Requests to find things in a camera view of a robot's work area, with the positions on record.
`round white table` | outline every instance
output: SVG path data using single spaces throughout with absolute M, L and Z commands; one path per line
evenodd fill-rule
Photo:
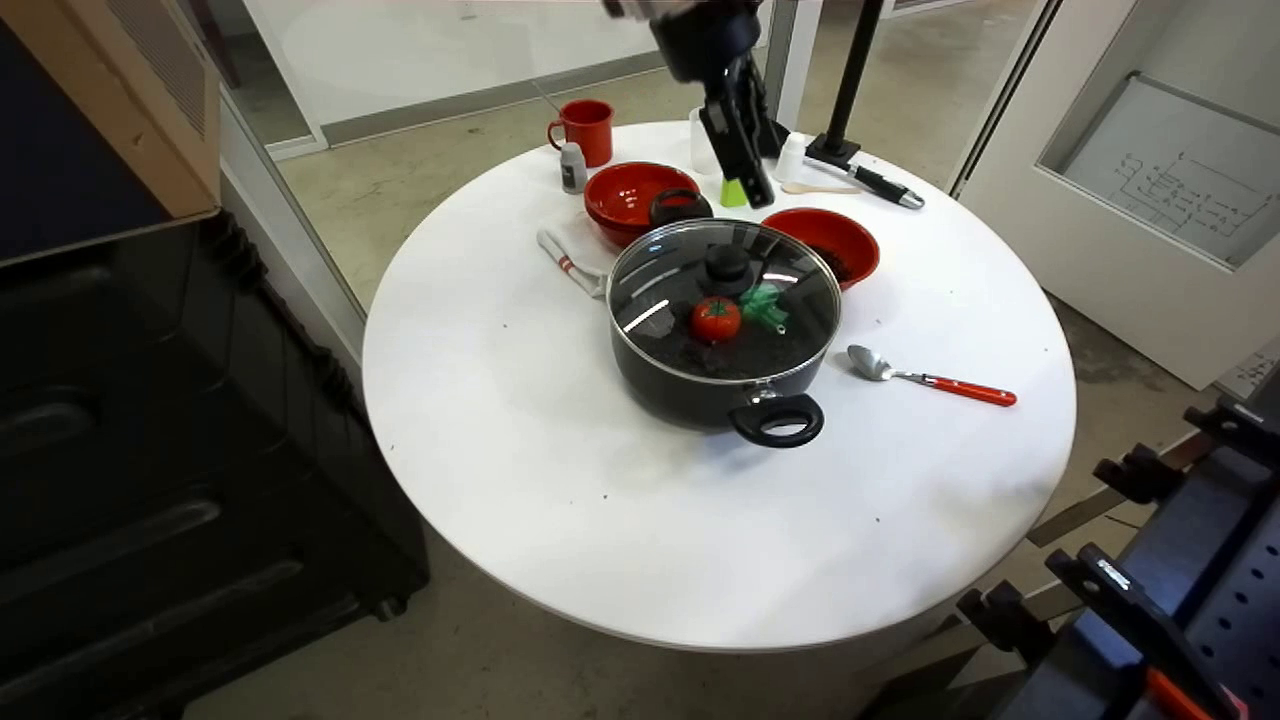
M 614 160 L 688 155 L 688 122 L 614 129 Z M 831 645 L 965 591 L 1018 542 L 1069 464 L 1072 355 L 1038 282 L 986 222 L 869 165 L 906 180 L 924 211 L 869 193 L 717 207 L 834 207 L 883 253 L 843 291 L 807 389 L 829 429 L 787 451 L 631 405 L 607 308 L 537 246 L 537 228 L 552 228 L 580 263 L 610 260 L 580 196 L 561 193 L 552 146 L 446 196 L 394 253 L 363 337 L 373 433 L 412 503 L 511 591 L 662 649 Z M 847 341 L 895 366 L 1013 389 L 1018 405 L 854 380 L 834 361 Z

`black pot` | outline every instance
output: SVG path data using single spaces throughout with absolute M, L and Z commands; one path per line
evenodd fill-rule
M 610 355 L 626 391 L 679 425 L 730 425 L 801 448 L 823 429 L 810 382 L 840 282 L 802 243 L 740 220 L 675 220 L 625 246 L 607 275 Z

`red mug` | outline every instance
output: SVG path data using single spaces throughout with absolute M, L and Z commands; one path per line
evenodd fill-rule
M 599 166 L 610 160 L 610 107 L 602 99 L 573 99 L 561 107 L 561 117 L 546 122 L 546 144 L 554 150 L 561 138 L 573 138 L 584 146 L 589 166 Z

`spoon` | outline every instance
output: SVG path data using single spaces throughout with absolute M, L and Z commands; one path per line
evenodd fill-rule
M 554 268 L 584 288 L 590 300 L 602 300 L 602 270 L 580 268 L 554 231 L 538 228 L 537 243 L 554 260 Z
M 1007 389 L 966 382 L 966 380 L 931 376 L 931 372 L 895 372 L 889 361 L 881 361 L 865 345 L 847 345 L 847 362 L 851 362 L 851 376 L 870 380 L 870 382 L 906 380 L 906 382 L 924 382 L 935 391 L 953 391 L 953 397 L 966 397 L 966 401 L 983 401 L 983 405 L 998 405 L 998 407 L 1014 405 L 1014 397 Z

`door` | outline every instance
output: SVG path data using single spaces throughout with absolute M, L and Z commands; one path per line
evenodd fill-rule
M 1191 389 L 1280 337 L 1275 15 L 1048 0 L 955 180 L 1053 294 Z

